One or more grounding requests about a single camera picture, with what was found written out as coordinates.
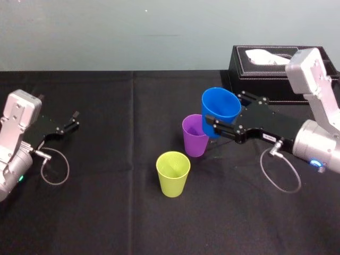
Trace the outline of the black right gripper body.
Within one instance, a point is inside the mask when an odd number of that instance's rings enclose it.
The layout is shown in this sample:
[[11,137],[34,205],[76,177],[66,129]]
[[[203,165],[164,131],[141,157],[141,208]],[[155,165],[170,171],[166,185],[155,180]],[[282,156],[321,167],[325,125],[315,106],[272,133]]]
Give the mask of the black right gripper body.
[[282,141],[281,150],[293,153],[296,136],[304,120],[293,118],[271,110],[262,103],[244,106],[234,124],[234,140],[245,143],[249,139],[260,139],[271,144]]

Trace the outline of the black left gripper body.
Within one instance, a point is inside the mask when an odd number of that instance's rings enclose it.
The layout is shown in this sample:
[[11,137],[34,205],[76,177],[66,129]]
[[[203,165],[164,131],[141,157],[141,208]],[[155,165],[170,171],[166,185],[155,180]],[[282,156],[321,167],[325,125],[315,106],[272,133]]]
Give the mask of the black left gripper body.
[[22,140],[22,150],[25,152],[39,150],[48,141],[59,140],[63,136],[61,125],[42,115],[26,129]]

